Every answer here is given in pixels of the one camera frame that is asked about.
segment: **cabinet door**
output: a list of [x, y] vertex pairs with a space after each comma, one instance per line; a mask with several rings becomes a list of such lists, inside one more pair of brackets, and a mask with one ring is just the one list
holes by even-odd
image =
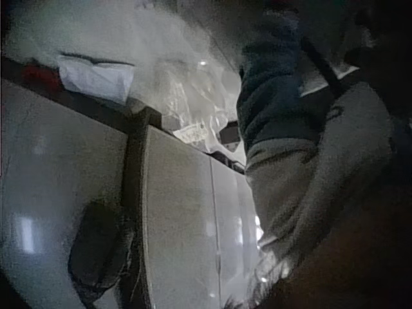
[[71, 244], [87, 203], [119, 207], [127, 136], [3, 79], [1, 105], [1, 268], [34, 309], [84, 308]]
[[153, 308], [219, 308], [211, 159], [149, 127], [144, 241]]

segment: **plastic bag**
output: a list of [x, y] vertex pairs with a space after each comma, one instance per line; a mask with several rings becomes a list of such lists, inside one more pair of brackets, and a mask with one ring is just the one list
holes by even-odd
[[214, 61], [174, 60], [158, 61], [155, 73], [156, 109], [163, 115], [163, 128], [206, 153], [220, 149], [217, 134], [228, 123], [228, 101], [240, 92], [237, 75]]

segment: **person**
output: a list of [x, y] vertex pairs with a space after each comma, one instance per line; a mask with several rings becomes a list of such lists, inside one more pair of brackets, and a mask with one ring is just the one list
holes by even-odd
[[411, 41], [401, 3], [368, 7], [363, 25], [377, 44], [347, 56], [365, 81], [326, 108], [300, 100], [302, 35], [288, 1], [266, 12], [244, 48], [245, 174], [264, 232], [259, 246], [280, 269], [246, 308], [410, 307]]

